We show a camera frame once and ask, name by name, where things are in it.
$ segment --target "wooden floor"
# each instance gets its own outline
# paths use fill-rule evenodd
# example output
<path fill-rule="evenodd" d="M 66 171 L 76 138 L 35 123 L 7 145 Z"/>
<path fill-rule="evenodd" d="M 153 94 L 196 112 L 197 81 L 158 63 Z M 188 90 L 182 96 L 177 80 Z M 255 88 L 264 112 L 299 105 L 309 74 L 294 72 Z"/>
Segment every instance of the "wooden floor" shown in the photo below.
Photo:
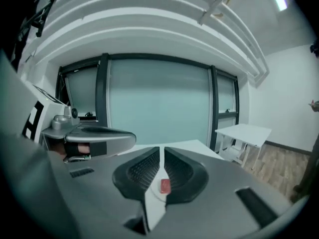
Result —
<path fill-rule="evenodd" d="M 244 169 L 270 184 L 289 199 L 293 187 L 299 184 L 303 177 L 309 157 L 264 144 L 255 169 L 252 170 L 257 154 L 258 149 L 251 148 Z M 244 155 L 245 153 L 241 155 L 240 159 L 243 160 Z"/>

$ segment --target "silver machine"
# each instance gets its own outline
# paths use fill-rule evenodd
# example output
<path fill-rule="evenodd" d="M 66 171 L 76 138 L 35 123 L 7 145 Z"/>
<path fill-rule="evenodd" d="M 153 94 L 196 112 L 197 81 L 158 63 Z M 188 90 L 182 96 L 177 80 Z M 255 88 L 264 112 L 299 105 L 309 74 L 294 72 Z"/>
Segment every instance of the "silver machine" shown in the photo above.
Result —
<path fill-rule="evenodd" d="M 76 109 L 22 82 L 3 53 L 0 79 L 1 169 L 26 213 L 54 237 L 271 238 L 305 202 L 291 206 L 228 161 L 173 147 L 130 151 L 133 132 L 80 121 Z M 50 151 L 55 141 L 89 144 L 90 153 L 63 160 Z M 161 151 L 170 191 L 150 229 L 146 192 Z"/>

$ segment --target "ceiling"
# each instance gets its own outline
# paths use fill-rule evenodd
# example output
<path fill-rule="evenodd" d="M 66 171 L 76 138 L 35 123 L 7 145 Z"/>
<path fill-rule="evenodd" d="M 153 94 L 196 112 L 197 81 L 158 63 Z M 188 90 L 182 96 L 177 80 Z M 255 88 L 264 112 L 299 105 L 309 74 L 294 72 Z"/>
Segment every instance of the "ceiling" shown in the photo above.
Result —
<path fill-rule="evenodd" d="M 231 0 L 228 6 L 243 20 L 264 55 L 311 44 L 316 36 L 293 0 L 279 11 L 274 0 Z"/>

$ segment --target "metal bracket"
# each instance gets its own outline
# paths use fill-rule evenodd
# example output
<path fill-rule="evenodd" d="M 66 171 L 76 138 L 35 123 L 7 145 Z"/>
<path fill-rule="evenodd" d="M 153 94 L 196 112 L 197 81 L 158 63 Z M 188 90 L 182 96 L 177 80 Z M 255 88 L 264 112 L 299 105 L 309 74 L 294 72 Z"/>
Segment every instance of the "metal bracket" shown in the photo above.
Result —
<path fill-rule="evenodd" d="M 200 24 L 201 26 L 204 24 L 205 20 L 211 16 L 211 14 L 213 13 L 213 11 L 217 8 L 217 6 L 219 6 L 219 4 L 223 2 L 223 0 L 214 0 L 209 9 L 207 11 L 205 11 L 202 15 L 202 17 L 199 19 L 198 24 Z"/>

